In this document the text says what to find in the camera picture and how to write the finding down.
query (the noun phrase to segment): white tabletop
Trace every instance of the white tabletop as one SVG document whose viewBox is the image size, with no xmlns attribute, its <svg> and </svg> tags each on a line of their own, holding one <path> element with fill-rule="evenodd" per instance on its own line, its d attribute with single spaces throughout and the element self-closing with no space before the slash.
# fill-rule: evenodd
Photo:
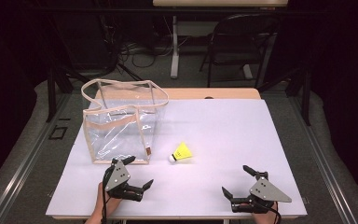
<svg viewBox="0 0 358 224">
<path fill-rule="evenodd" d="M 170 163 L 168 157 L 185 142 L 193 157 Z M 226 219 L 232 213 L 222 187 L 247 197 L 256 182 L 243 165 L 264 172 L 292 198 L 280 203 L 282 217 L 307 214 L 269 110 L 263 100 L 170 100 L 156 134 L 150 163 L 127 165 L 129 184 L 141 187 L 154 179 L 141 202 L 123 201 L 113 214 L 120 219 Z M 88 217 L 97 185 L 109 165 L 92 164 L 83 130 L 77 136 L 47 216 Z"/>
<path fill-rule="evenodd" d="M 285 7 L 287 0 L 153 0 L 155 7 Z"/>
</svg>

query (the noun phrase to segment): human hand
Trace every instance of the human hand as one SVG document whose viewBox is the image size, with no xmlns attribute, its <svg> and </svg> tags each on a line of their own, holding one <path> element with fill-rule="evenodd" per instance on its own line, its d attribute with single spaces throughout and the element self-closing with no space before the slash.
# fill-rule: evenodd
<svg viewBox="0 0 358 224">
<path fill-rule="evenodd" d="M 92 212 L 86 224 L 100 224 L 103 218 L 103 194 L 105 194 L 106 203 L 106 215 L 109 217 L 116 211 L 118 205 L 121 203 L 121 199 L 110 198 L 106 191 L 103 190 L 103 183 L 98 185 L 97 201 L 95 203 L 94 211 Z"/>
<path fill-rule="evenodd" d="M 278 203 L 274 202 L 271 207 L 275 211 L 278 211 Z M 252 213 L 252 217 L 255 219 L 256 224 L 276 224 L 278 220 L 276 220 L 277 214 L 273 213 L 272 211 L 268 211 L 264 214 L 255 214 Z"/>
</svg>

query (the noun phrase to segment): table leg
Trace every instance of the table leg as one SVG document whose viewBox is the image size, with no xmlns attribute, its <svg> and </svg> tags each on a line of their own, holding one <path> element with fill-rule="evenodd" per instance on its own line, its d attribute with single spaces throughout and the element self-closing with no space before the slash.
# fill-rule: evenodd
<svg viewBox="0 0 358 224">
<path fill-rule="evenodd" d="M 171 67 L 171 78 L 178 78 L 178 70 L 179 70 L 179 53 L 178 53 L 178 27 L 176 16 L 173 16 L 172 21 L 172 47 L 173 47 L 173 55 L 172 55 L 172 67 Z"/>
</svg>

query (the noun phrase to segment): transparent tote bag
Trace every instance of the transparent tote bag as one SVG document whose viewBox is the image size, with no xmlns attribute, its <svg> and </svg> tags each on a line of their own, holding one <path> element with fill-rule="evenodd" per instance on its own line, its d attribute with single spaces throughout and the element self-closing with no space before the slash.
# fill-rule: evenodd
<svg viewBox="0 0 358 224">
<path fill-rule="evenodd" d="M 94 79 L 83 85 L 83 129 L 94 163 L 135 156 L 148 163 L 168 94 L 152 81 Z"/>
</svg>

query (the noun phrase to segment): robotic arm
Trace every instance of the robotic arm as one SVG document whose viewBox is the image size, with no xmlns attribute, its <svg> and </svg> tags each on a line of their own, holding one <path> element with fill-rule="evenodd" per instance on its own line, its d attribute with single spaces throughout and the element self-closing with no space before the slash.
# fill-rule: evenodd
<svg viewBox="0 0 358 224">
<path fill-rule="evenodd" d="M 153 180 L 150 180 L 141 188 L 128 184 L 131 176 L 126 165 L 133 161 L 135 161 L 134 156 L 128 157 L 123 161 L 112 159 L 112 165 L 106 170 L 103 177 L 103 188 L 110 197 L 140 202 L 144 192 L 150 189 Z"/>
<path fill-rule="evenodd" d="M 234 213 L 265 214 L 272 211 L 275 202 L 290 203 L 292 199 L 269 182 L 269 173 L 260 173 L 249 166 L 244 165 L 243 170 L 249 175 L 255 176 L 257 182 L 249 189 L 250 195 L 246 198 L 234 198 L 233 195 L 222 187 L 223 194 L 231 202 Z"/>
</svg>

